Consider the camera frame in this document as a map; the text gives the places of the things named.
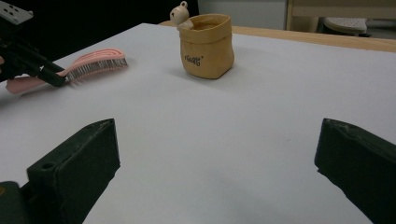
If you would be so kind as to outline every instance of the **white table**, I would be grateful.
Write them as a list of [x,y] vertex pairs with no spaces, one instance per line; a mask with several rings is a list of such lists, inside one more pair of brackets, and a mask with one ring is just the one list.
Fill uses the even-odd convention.
[[235,64],[192,77],[174,27],[141,24],[56,62],[120,48],[129,67],[24,95],[0,88],[0,180],[87,124],[116,121],[121,168],[85,223],[370,223],[317,172],[323,118],[396,142],[396,54],[234,35]]

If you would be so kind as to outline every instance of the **white wall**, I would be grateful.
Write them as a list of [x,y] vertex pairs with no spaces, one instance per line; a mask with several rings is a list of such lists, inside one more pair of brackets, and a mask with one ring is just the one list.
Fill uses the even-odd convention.
[[283,30],[287,0],[198,0],[200,14],[221,13],[231,16],[237,26]]

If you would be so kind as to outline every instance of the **beige fabric basket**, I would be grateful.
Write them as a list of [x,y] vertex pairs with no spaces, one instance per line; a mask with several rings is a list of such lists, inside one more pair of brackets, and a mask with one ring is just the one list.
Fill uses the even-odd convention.
[[184,69],[196,77],[221,77],[233,66],[231,17],[205,14],[190,20],[194,28],[179,31]]

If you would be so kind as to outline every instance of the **pink hairbrush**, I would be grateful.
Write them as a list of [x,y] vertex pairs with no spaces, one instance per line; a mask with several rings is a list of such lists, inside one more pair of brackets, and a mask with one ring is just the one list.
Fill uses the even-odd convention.
[[[68,68],[58,75],[71,82],[88,75],[109,70],[120,70],[128,66],[125,54],[119,49],[100,49],[77,58]],[[46,82],[37,77],[15,77],[7,81],[7,90],[14,94],[28,91]]]

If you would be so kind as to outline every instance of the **bear ear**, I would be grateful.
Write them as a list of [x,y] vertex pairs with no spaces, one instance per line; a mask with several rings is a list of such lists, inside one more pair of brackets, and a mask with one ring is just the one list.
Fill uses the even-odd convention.
[[182,2],[180,3],[180,5],[181,5],[182,7],[185,7],[185,8],[187,8],[187,6],[188,6],[188,4],[187,4],[186,1],[182,1]]

